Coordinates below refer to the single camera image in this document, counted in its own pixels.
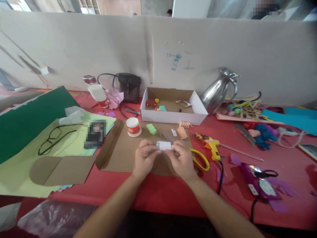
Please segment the pen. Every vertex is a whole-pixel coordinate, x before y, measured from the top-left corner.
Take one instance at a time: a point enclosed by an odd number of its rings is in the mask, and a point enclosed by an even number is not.
[[[126,111],[126,112],[131,112],[131,113],[134,113],[134,114],[139,114],[139,115],[141,115],[141,112],[131,111],[131,110],[128,110],[128,109],[126,109],[125,111]]]

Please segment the eyeglasses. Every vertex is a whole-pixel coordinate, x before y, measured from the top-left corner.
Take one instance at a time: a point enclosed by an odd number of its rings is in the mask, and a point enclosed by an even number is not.
[[[48,139],[40,146],[39,151],[38,151],[38,155],[47,155],[51,149],[53,148],[54,145],[56,145],[58,142],[60,142],[67,134],[71,133],[71,132],[75,132],[77,130],[73,130],[70,132],[67,132],[65,135],[63,135],[58,141],[56,141],[55,143],[53,143],[52,139],[57,139],[61,134],[62,134],[62,130],[61,127],[67,127],[67,126],[75,126],[75,125],[82,125],[83,124],[72,124],[72,125],[63,125],[63,126],[57,126],[55,127],[49,134]]]

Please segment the person's left hand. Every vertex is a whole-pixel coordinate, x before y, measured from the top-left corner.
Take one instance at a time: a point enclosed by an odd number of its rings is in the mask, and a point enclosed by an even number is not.
[[[135,162],[132,175],[144,179],[153,167],[155,158],[162,151],[156,150],[156,146],[149,140],[142,140],[135,151]]]

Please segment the yellow glue gun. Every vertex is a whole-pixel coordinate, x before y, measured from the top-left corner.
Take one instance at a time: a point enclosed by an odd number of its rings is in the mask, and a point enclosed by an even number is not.
[[[196,138],[205,142],[206,145],[204,147],[208,148],[211,150],[211,153],[212,153],[212,160],[214,161],[219,161],[221,158],[220,158],[220,155],[219,155],[219,152],[218,152],[218,149],[217,149],[217,146],[219,145],[219,140],[216,140],[216,139],[212,139],[211,137],[209,136],[206,136],[204,134],[195,134],[196,135]]]

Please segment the red and white cup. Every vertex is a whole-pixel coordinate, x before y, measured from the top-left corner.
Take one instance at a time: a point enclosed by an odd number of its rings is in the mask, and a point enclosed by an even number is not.
[[[139,120],[135,117],[127,119],[126,126],[128,127],[128,135],[131,137],[137,137],[142,133]]]
[[[102,108],[109,107],[106,93],[100,84],[89,85],[88,91],[90,92],[92,97],[97,101],[99,106],[101,106]]]

